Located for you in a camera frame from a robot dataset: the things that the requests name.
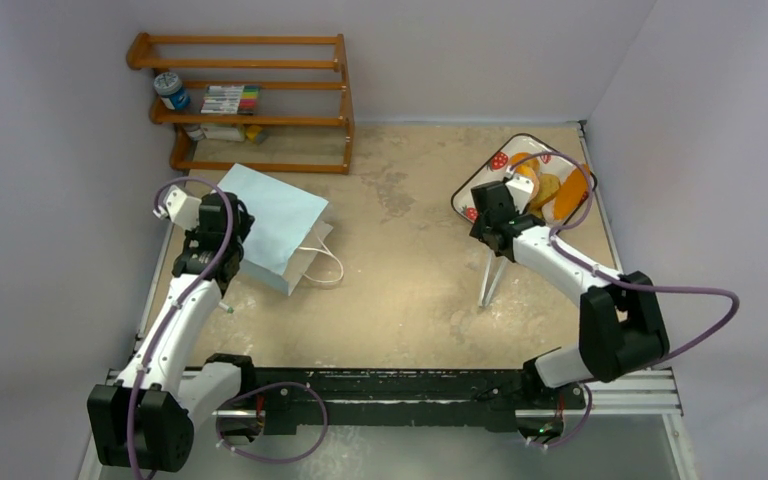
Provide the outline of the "metal tongs with white handle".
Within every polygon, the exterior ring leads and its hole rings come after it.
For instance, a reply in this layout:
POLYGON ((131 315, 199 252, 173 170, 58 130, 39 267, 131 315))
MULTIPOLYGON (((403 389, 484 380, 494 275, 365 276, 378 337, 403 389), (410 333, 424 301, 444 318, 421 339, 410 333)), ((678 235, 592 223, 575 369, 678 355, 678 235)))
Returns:
POLYGON ((479 287, 478 307, 485 308, 492 302, 507 266, 508 260, 504 256, 497 257, 494 252, 487 252, 482 281, 479 287))

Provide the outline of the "white orange fake bread slice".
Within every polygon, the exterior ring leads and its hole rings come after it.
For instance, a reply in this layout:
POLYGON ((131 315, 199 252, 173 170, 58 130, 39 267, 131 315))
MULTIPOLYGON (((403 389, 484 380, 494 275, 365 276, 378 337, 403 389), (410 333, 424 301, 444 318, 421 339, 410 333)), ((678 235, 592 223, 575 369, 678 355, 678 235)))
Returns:
POLYGON ((554 220, 566 220, 580 203, 587 199, 590 179, 590 169, 587 165, 583 165, 581 169, 576 168, 569 174, 554 199, 551 211, 554 220))

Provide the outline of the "light blue paper bag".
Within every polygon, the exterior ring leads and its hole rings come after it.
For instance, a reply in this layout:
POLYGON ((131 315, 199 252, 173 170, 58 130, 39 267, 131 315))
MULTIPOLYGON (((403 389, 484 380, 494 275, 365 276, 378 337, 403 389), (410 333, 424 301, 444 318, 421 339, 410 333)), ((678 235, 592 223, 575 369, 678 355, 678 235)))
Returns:
POLYGON ((218 187, 234 194, 255 218, 244 240, 244 274, 287 296, 303 279, 320 286, 343 280, 345 268, 326 244, 333 231, 324 220, 328 200, 242 165, 233 166, 218 187), (336 278, 308 273, 318 255, 336 262, 336 278))

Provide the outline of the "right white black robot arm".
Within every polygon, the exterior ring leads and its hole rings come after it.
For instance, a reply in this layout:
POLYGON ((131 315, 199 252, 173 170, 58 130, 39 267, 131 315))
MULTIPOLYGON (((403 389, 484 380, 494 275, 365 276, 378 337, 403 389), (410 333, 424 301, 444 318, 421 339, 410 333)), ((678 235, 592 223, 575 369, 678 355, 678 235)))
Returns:
POLYGON ((574 249, 517 206, 529 186, 526 180, 496 180, 473 187, 477 217, 470 235, 493 258, 540 274, 578 308, 577 342, 523 365, 523 397, 544 407, 561 387, 613 381, 662 359, 670 344, 651 279, 641 272, 625 275, 571 260, 574 249))

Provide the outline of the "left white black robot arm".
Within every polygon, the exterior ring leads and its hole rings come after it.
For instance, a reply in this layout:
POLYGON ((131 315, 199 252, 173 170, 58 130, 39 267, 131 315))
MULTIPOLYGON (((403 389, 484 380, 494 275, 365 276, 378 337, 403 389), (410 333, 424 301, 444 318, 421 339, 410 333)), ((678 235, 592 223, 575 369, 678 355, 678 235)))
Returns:
POLYGON ((198 333, 239 271, 253 216, 233 193, 196 198, 178 187, 159 212, 185 231, 167 297, 124 370, 94 386, 87 400, 100 463, 136 473, 179 471, 213 408, 224 400, 244 409, 258 395, 239 355, 215 355, 204 371, 185 375, 198 333))

